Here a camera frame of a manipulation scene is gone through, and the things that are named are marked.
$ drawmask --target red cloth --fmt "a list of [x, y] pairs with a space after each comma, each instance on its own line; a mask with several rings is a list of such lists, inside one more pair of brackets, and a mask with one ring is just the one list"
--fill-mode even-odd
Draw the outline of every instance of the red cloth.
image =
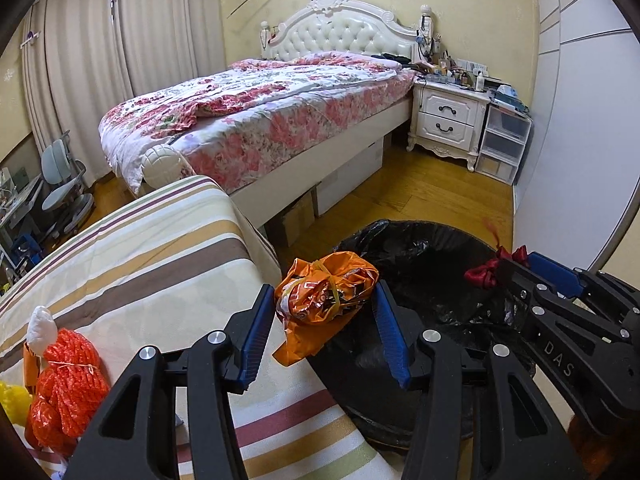
[[479, 288], [494, 288], [494, 286], [498, 284], [494, 272], [495, 269], [498, 268], [500, 260], [513, 260], [518, 264], [529, 267], [529, 257], [526, 246], [520, 247], [513, 254], [509, 254], [507, 249], [499, 246], [495, 252], [495, 256], [495, 258], [492, 258], [487, 263], [465, 272], [465, 279], [471, 283], [471, 285]]
[[44, 352], [49, 367], [38, 377], [29, 423], [42, 447], [69, 457], [109, 386], [100, 356], [84, 336], [66, 328]]

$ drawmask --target striped tablecloth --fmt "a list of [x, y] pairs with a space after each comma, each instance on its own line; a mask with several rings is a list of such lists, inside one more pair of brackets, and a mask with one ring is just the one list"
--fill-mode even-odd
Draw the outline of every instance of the striped tablecloth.
[[[62, 245], [0, 303], [0, 380], [22, 383], [21, 347], [37, 305], [59, 327], [85, 335], [113, 383], [136, 351], [191, 346], [250, 308], [263, 283], [276, 285], [273, 248], [210, 179], [194, 176], [121, 208]], [[250, 478], [392, 479], [399, 474], [371, 448], [306, 361], [284, 368], [274, 320], [260, 372], [243, 396], [230, 396]], [[177, 392], [180, 478], [193, 478], [186, 393]], [[51, 452], [32, 454], [47, 472]]]

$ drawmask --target gray chair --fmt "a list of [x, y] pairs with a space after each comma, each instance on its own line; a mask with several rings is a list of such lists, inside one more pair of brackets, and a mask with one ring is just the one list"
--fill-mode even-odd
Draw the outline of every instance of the gray chair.
[[82, 176], [86, 166], [70, 156], [68, 134], [66, 131], [42, 153], [42, 176], [49, 185], [57, 186], [42, 203], [42, 210], [50, 212], [62, 208], [61, 215], [47, 232], [53, 238], [78, 232], [94, 206], [94, 196], [84, 192]]

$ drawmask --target headboard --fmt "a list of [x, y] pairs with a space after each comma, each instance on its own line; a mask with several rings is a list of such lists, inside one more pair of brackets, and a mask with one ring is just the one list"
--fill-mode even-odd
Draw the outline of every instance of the headboard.
[[415, 59], [415, 30], [402, 27], [389, 10], [358, 0], [311, 0], [263, 49], [263, 57], [289, 61], [312, 52], [338, 50]]

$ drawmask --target floral bed sheet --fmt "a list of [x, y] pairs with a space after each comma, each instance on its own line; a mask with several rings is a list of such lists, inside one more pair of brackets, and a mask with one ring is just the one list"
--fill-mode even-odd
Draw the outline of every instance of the floral bed sheet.
[[100, 140], [135, 193], [143, 154], [163, 143], [232, 193], [388, 108], [413, 79], [396, 62], [343, 52], [248, 59], [118, 105], [102, 118]]

